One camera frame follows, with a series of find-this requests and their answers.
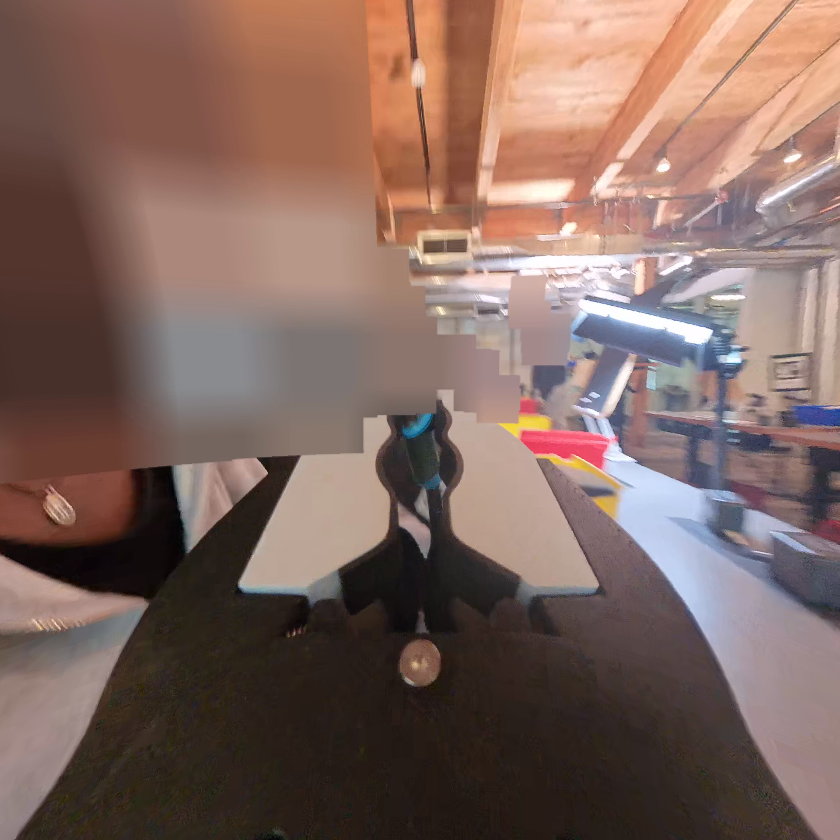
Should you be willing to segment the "wooden workbench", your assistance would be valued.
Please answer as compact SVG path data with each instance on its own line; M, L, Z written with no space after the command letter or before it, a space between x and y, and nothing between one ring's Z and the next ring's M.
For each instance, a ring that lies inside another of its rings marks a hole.
M685 478L697 488L711 488L718 464L700 460L700 446L715 443L716 420L710 413L646 412L659 431L677 434L686 440ZM833 507L838 506L838 427L761 425L741 419L725 419L725 442L730 448L746 449L748 454L776 452L788 455L789 449L803 448L812 477L807 492L801 497L812 524L827 522Z

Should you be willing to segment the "led light panel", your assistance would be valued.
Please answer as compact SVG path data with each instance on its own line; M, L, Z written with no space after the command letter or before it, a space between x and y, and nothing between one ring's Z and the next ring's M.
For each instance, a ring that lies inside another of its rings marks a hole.
M708 318L690 313L584 297L571 331L576 338L607 349L681 366L700 358L720 329Z

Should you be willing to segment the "silver ceiling duct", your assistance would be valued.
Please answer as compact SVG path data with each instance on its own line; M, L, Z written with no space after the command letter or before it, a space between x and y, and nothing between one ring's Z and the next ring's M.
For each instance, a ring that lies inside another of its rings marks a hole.
M756 202L755 212L767 222L782 208L835 180L838 173L839 151L834 150L819 161L768 187Z

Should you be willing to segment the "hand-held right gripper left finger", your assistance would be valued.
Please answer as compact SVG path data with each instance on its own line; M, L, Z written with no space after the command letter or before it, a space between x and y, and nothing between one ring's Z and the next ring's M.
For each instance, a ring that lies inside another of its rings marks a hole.
M396 526L377 459L391 436L384 415L366 417L360 453L299 458L239 578L241 592L340 597L341 570L383 545Z

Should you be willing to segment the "black board on stand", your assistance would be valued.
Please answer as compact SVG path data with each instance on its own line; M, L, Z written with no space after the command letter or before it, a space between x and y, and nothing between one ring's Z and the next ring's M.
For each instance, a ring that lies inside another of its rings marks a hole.
M583 417L609 419L621 402L637 356L605 347L589 373L574 411Z

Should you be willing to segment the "yellow plastic bin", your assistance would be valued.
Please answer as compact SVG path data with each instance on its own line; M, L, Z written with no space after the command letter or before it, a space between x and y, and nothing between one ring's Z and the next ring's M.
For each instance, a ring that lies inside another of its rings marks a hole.
M577 455L569 458L558 455L537 455L537 458L556 466L605 514L617 520L623 489L622 482Z
M520 420L519 423L499 423L498 425L523 442L533 453L539 452L544 435L552 431L551 420L541 415L523 416Z

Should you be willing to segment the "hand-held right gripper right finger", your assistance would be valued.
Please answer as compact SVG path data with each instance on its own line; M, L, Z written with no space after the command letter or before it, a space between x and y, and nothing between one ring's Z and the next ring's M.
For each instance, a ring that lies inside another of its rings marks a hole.
M455 538L513 575L511 598L589 596L599 582L536 456L501 425L439 394L456 477L447 488Z

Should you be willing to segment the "black light stand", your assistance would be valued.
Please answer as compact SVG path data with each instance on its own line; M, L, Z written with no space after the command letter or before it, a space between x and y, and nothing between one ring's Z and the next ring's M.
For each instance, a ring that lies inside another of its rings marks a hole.
M728 428L726 414L730 411L730 385L743 367L745 348L736 343L735 332L726 327L715 328L707 346L704 361L713 373L715 384L710 442L714 459L708 468L708 487L713 490L730 490L727 479Z

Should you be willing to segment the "ceiling air vent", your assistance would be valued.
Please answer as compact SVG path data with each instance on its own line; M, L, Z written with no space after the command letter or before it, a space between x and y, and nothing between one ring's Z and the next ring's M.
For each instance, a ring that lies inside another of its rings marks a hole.
M472 259L472 234L468 229L426 229L416 235L416 257L425 265L442 265Z

